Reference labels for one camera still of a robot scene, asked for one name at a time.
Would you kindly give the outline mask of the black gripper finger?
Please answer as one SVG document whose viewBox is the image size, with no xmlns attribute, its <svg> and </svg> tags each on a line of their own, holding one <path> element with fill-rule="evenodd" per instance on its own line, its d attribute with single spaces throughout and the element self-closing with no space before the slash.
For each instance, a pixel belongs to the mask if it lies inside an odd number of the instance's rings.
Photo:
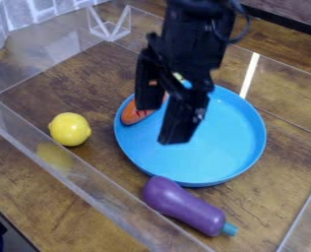
<svg viewBox="0 0 311 252">
<path fill-rule="evenodd" d="M 186 92 L 182 99 L 169 98 L 158 142 L 162 145 L 187 143 L 204 119 L 209 104 L 208 93 Z"/>
</svg>

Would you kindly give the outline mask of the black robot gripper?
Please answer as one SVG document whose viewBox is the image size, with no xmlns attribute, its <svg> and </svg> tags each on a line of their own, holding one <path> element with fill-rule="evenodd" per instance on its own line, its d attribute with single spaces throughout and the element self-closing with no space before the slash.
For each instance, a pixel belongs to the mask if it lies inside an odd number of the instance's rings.
<svg viewBox="0 0 311 252">
<path fill-rule="evenodd" d="M 209 75 L 221 65 L 225 49 L 233 42 L 234 5 L 226 0 L 167 0 L 159 34 L 146 35 L 135 65 L 134 100 L 138 110 L 157 110 L 165 91 L 181 95 L 174 73 L 191 83 L 187 92 L 209 93 Z"/>
</svg>

